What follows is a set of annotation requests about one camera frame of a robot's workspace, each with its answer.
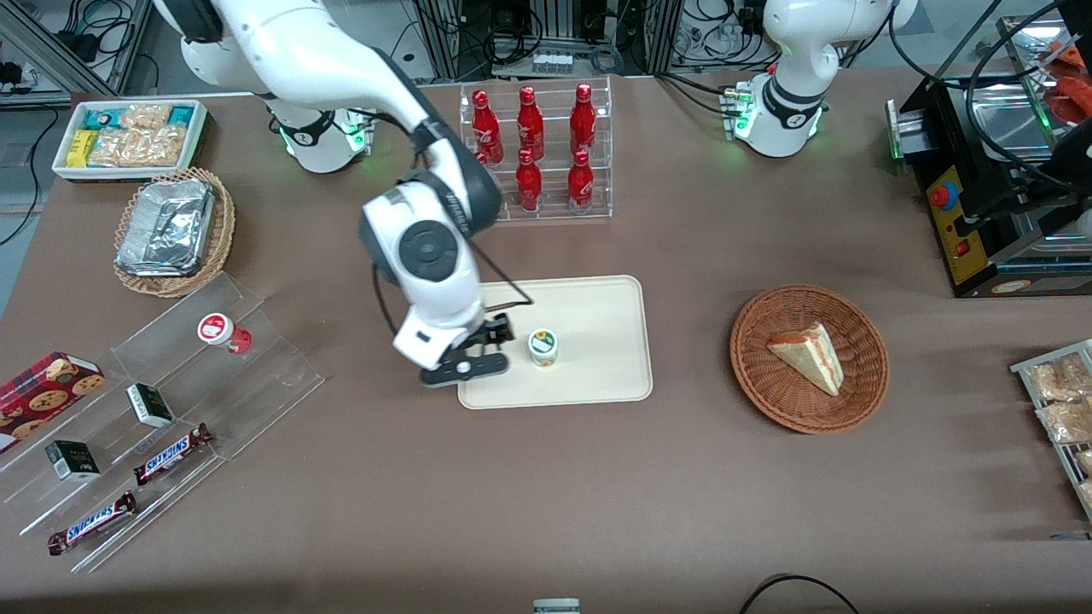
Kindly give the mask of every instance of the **emergency stop button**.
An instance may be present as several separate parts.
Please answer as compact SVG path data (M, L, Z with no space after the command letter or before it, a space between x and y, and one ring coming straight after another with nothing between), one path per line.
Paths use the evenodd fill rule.
M940 211L950 211L951 208L956 206L957 198L959 198L959 190L951 181L945 181L929 190L929 204Z

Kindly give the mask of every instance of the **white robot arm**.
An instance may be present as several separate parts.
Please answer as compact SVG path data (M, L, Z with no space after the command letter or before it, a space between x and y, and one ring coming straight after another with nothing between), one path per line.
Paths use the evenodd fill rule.
M500 190L432 105L382 51L345 34L317 0L155 0L182 34L194 74L263 98L307 169L325 173L357 151L340 114L375 108L411 140L425 168L363 209L359 235L410 312L394 346L423 367L426 386L502 373L498 353L466 349L511 339L501 315L486 320L467 239L490 226Z
M910 21L917 0L768 0L762 13L767 34L781 46L775 72L738 84L749 92L737 110L735 137L755 151L785 157L815 133L823 95L839 70L841 40L871 36L888 14L895 29Z

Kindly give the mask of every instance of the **cookie box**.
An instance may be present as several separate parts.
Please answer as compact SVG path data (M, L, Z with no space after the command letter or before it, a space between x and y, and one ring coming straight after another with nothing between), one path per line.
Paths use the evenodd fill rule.
M94 363L54 352L0 386L0 453L105 381Z
M108 111L131 104L170 105L173 107L191 107L193 109L186 126L186 139L182 141L178 163L174 166L69 166L69 150L72 147L72 141L79 138L79 133L85 131L88 113ZM136 181L185 170L190 167L190 163L193 161L194 155L197 155L207 113L205 106L195 98L114 98L80 103L72 109L72 118L69 120L68 128L64 129L64 138L61 139L61 144L57 147L57 155L54 156L54 173L58 177L62 177L69 181L109 182Z

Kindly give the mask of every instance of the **brown tablecloth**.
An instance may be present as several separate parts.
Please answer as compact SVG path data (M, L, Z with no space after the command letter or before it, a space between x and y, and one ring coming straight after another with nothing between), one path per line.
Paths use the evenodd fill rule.
M882 104L916 83L846 71L807 147L768 160L657 81L615 79L615 217L480 244L515 279L640 280L655 389L486 412L417 383L371 294L359 208L408 166L402 139L382 129L371 158L309 175L261 101L206 99L199 163L238 206L227 270L331 377L92 575L0 516L0 611L512 613L572 595L589 614L726 612L779 571L865 612L1087 611L1092 544L1047 540L1081 510L1007 367L1092 335L1092 300L951 298L887 155ZM428 92L456 119L458 87ZM57 182L0 377L51 350L98 356L169 305L110 268L133 189ZM856 430L786 432L726 370L736 311L790 282L850 297L887 341L890 392ZM768 612L831 600L771 592Z

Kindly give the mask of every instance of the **wicker basket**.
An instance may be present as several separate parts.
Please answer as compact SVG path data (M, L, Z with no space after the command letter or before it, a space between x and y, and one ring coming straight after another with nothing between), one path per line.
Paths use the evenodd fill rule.
M778 334L822 322L845 381L831 397L767 347ZM736 317L729 358L744 392L774 422L800 433L839 433L870 416L890 380L887 347L868 317L838 294L784 285L750 299Z
M205 245L205 259L201 270L195 275L189 278L138 278L130 275L117 267L117 273L121 283L129 290L134 290L144 294L154 294L163 298L178 298L198 290L209 283L224 268L227 261L227 252L232 250L232 233L235 231L235 204L232 203L232 194L224 189L224 184L215 175L202 168L187 168L179 173L171 173L163 177L156 177L152 184L166 181L181 181L183 179L202 179L212 185L216 190L216 198L213 202L213 220L209 228L209 239ZM129 229L129 219L132 217L133 205L136 203L136 194L129 199L126 212L121 214L121 223L114 234L114 248L121 248L121 239Z

